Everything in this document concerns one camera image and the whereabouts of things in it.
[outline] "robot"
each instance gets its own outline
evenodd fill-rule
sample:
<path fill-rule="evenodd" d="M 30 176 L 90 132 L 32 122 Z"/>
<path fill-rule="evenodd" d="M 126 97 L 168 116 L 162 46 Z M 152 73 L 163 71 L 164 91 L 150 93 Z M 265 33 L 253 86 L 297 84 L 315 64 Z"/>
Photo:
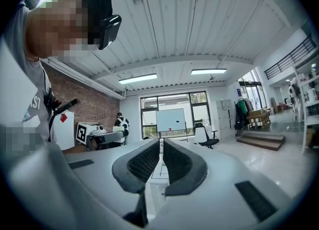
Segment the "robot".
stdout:
<path fill-rule="evenodd" d="M 302 109 L 302 100 L 301 100 L 301 93 L 300 93 L 300 88 L 298 87 L 298 82 L 297 78 L 294 77 L 291 80 L 291 85 L 289 86 L 289 94 L 290 97 L 292 98 L 293 107 L 294 107 L 294 112 L 297 110 L 298 112 L 298 122 L 303 122 L 304 120 L 304 111 Z"/>

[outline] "balcony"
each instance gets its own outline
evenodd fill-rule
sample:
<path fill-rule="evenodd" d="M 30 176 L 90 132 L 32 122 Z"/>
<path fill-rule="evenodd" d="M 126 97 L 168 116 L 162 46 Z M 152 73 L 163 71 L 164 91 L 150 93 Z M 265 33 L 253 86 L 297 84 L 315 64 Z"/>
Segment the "balcony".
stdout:
<path fill-rule="evenodd" d="M 287 54 L 284 58 L 278 61 L 276 64 L 271 66 L 265 71 L 265 74 L 269 79 L 283 72 L 285 69 L 290 67 L 292 64 L 300 61 L 305 55 L 310 53 L 317 47 L 313 41 L 311 34 L 301 42 L 294 50 Z"/>

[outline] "office chair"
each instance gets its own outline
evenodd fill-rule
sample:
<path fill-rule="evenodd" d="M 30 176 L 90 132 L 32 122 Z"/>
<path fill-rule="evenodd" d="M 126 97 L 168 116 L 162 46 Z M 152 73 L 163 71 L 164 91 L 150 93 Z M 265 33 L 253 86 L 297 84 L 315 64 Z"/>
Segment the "office chair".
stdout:
<path fill-rule="evenodd" d="M 213 131 L 213 139 L 209 139 L 205 127 L 202 124 L 197 124 L 195 127 L 195 142 L 201 146 L 213 149 L 212 146 L 219 142 L 219 139 L 215 139 L 215 132 L 217 131 Z"/>

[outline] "staircase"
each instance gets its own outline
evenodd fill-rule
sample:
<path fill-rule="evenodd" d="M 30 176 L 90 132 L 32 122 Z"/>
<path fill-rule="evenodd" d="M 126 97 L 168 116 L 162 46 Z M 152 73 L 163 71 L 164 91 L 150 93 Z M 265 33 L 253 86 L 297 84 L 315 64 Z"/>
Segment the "staircase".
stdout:
<path fill-rule="evenodd" d="M 243 132 L 241 137 L 236 140 L 251 146 L 277 151 L 284 143 L 285 137 L 271 134 Z"/>

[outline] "red brick wall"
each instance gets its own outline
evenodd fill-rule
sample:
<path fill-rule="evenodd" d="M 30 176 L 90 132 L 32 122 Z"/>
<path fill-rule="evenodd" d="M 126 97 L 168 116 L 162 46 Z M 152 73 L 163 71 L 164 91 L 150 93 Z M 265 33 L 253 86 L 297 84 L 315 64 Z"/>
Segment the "red brick wall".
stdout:
<path fill-rule="evenodd" d="M 54 96 L 65 104 L 75 98 L 80 100 L 70 111 L 74 112 L 74 132 L 78 122 L 100 122 L 111 131 L 120 110 L 120 101 L 68 77 L 42 64 L 51 82 Z"/>

